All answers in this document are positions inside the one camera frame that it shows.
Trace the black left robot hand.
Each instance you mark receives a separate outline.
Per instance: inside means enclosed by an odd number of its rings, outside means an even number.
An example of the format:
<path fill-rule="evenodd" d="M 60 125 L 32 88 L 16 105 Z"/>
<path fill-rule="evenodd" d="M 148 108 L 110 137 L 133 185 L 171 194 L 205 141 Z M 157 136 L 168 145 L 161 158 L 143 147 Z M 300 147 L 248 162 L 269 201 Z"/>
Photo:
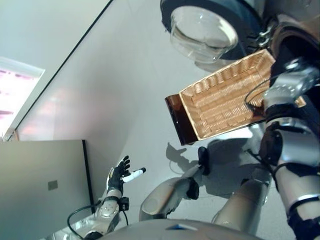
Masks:
<path fill-rule="evenodd" d="M 106 192 L 112 190 L 120 191 L 123 194 L 123 185 L 133 181 L 134 179 L 143 175 L 147 169 L 145 167 L 139 168 L 132 172 L 129 171 L 130 168 L 130 158 L 126 155 L 122 158 L 115 167 L 112 167 L 109 171 L 106 180 Z"/>

